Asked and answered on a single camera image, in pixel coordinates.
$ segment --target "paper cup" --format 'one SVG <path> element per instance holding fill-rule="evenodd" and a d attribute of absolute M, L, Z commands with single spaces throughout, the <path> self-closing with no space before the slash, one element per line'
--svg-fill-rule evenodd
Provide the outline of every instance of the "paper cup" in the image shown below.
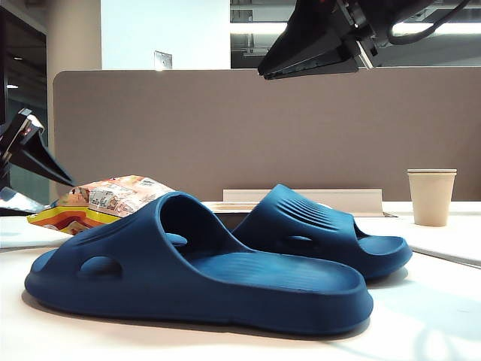
<path fill-rule="evenodd" d="M 441 227 L 447 224 L 456 169 L 408 169 L 414 223 Z"/>

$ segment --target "slide sandal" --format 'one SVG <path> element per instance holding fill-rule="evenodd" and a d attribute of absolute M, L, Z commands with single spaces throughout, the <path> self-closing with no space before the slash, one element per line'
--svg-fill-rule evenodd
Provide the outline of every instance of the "slide sandal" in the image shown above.
<path fill-rule="evenodd" d="M 355 269 L 251 250 L 181 192 L 40 256 L 25 287 L 40 303 L 75 314 L 315 335 L 348 331 L 373 307 Z"/>
<path fill-rule="evenodd" d="M 232 232 L 248 247 L 329 259 L 365 279 L 386 276 L 413 252 L 402 237 L 366 235 L 351 214 L 315 203 L 278 184 Z"/>

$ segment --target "white desk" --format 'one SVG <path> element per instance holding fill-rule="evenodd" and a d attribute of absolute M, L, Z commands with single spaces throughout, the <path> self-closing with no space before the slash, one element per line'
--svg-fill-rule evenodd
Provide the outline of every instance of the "white desk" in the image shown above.
<path fill-rule="evenodd" d="M 403 211 L 399 218 L 357 221 L 366 232 L 399 232 L 411 244 L 455 242 L 453 249 L 472 247 L 470 255 L 478 257 L 481 212 L 478 205 L 469 206 L 474 207 L 471 215 L 454 211 L 449 226 L 436 229 L 413 225 Z M 2 360 L 481 359 L 481 270 L 475 267 L 415 253 L 405 268 L 368 284 L 374 298 L 368 322 L 349 334 L 304 338 L 246 327 L 102 320 L 47 310 L 23 287 L 30 265 L 47 250 L 0 253 Z"/>
<path fill-rule="evenodd" d="M 411 202 L 383 202 L 396 217 L 357 217 L 360 228 L 374 235 L 400 235 L 420 253 L 443 258 L 469 259 L 481 265 L 481 202 L 452 202 L 446 227 L 417 226 Z M 0 248 L 58 247 L 71 236 L 29 224 L 25 217 L 0 217 Z"/>

